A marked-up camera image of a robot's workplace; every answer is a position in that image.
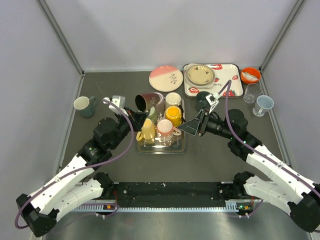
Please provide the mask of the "pale yellow mug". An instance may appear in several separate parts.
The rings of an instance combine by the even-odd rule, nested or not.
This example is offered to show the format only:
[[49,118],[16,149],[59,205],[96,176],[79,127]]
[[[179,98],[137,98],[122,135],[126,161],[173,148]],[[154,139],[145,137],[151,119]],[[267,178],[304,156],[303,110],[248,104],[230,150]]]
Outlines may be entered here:
[[156,136],[155,124],[147,118],[140,131],[137,132],[136,140],[150,140]]

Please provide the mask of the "pink white mug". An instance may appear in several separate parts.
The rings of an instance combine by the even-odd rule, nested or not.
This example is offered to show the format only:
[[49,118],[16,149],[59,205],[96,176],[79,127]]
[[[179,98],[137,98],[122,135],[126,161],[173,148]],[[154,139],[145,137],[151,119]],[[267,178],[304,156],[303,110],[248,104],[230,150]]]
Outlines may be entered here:
[[168,119],[162,119],[157,123],[156,126],[157,137],[162,142],[171,140],[174,136],[180,136],[182,132],[174,127],[172,122]]

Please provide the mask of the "dark grey green mug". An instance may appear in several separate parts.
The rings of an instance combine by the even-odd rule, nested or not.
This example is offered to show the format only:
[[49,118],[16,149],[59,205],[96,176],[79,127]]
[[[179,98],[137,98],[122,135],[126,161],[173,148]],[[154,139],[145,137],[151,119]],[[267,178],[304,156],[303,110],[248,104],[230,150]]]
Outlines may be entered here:
[[211,105],[209,104],[208,100],[207,100],[207,96],[209,96],[210,98],[212,98],[212,94],[208,91],[200,91],[195,99],[196,99],[196,103],[195,103],[195,109],[199,112],[201,109],[205,109],[207,112],[210,111],[211,109]]

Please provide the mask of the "dark brown patterned cup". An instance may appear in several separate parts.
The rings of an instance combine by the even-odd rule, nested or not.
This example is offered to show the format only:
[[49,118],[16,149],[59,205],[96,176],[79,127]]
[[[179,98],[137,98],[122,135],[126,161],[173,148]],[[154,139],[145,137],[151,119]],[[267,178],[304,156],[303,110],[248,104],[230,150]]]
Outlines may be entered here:
[[159,92],[138,94],[135,97],[135,105],[141,112],[145,112],[151,107],[158,108],[163,102],[164,96]]

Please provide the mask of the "orange yellow mug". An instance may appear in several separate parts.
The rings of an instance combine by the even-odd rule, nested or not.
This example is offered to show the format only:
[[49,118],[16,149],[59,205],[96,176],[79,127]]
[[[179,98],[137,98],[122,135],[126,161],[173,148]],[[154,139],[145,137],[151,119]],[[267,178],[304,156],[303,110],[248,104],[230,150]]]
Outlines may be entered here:
[[178,106],[170,106],[165,110],[165,118],[178,127],[182,124],[182,111]]

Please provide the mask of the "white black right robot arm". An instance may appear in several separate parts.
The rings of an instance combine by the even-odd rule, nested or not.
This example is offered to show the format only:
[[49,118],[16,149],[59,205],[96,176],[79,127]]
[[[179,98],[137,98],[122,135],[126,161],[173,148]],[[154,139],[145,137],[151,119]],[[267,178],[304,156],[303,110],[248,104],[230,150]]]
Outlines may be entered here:
[[238,173],[233,192],[239,198],[260,198],[284,211],[302,230],[312,233],[320,228],[320,185],[293,170],[272,154],[247,130],[242,111],[231,109],[225,119],[202,109],[197,117],[178,129],[193,136],[211,133],[229,139],[230,151],[269,178],[264,181],[250,172]]

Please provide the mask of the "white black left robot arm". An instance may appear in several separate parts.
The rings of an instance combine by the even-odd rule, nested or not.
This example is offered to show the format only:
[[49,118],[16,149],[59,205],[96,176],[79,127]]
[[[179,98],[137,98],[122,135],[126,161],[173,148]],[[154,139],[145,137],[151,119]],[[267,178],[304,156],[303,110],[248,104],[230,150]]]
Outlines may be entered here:
[[148,116],[128,107],[115,108],[113,112],[116,118],[102,118],[93,130],[93,137],[59,173],[43,187],[16,199],[17,217],[23,218],[35,237],[46,235],[62,217],[87,201],[106,199],[113,194],[113,182],[106,173],[97,173],[87,184],[76,186],[102,165],[116,160],[111,151],[128,134],[134,137]]

